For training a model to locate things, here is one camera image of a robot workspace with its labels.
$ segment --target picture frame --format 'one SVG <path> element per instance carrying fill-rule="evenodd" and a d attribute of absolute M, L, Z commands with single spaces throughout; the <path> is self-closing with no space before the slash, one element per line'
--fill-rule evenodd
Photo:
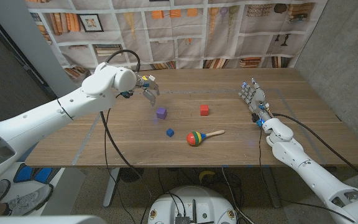
<path fill-rule="evenodd" d="M 104 32 L 98 14 L 79 14 L 85 32 Z"/>

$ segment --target red cube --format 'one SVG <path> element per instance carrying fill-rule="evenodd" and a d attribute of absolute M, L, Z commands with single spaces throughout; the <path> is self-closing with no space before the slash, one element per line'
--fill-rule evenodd
<path fill-rule="evenodd" d="M 200 106 L 200 115 L 201 116 L 208 116 L 209 108 L 208 105 L 201 105 Z"/>

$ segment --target wooden handle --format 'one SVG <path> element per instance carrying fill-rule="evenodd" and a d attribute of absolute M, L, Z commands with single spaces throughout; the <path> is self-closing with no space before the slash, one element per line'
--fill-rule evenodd
<path fill-rule="evenodd" d="M 205 134 L 207 137 L 210 137 L 210 136 L 214 136 L 214 135 L 218 135 L 218 134 L 223 134 L 224 133 L 224 130 L 220 130 L 220 131 L 215 131 L 215 132 L 212 132 L 212 133 L 208 133 L 208 134 Z"/>

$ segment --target table leg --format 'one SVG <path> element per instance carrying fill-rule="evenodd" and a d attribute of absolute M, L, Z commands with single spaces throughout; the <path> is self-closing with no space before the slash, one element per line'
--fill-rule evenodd
<path fill-rule="evenodd" d="M 117 181 L 118 184 L 118 173 L 119 173 L 119 168 L 115 168 L 110 170 L 110 174 L 114 177 L 114 179 Z M 114 194 L 116 193 L 116 183 L 115 181 L 110 177 L 109 178 L 109 183 L 107 184 L 107 189 L 106 189 L 106 194 L 104 195 L 104 200 L 103 200 L 103 206 L 104 207 L 109 207 L 111 204 L 111 200 L 112 197 L 114 196 Z"/>
<path fill-rule="evenodd" d="M 278 195 L 276 183 L 274 182 L 272 170 L 270 169 L 270 167 L 263 167 L 262 173 L 264 175 L 264 179 L 266 181 L 268 191 L 274 195 Z M 274 197 L 272 194 L 268 193 L 268 195 L 270 196 L 270 201 L 271 201 L 273 207 L 280 208 L 281 207 L 280 199 L 277 197 Z"/>

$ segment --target striped ball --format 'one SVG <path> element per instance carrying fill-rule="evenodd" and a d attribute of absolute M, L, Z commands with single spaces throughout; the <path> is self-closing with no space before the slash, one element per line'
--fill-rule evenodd
<path fill-rule="evenodd" d="M 187 142 L 192 146 L 198 145 L 205 138 L 205 134 L 193 131 L 187 135 Z"/>

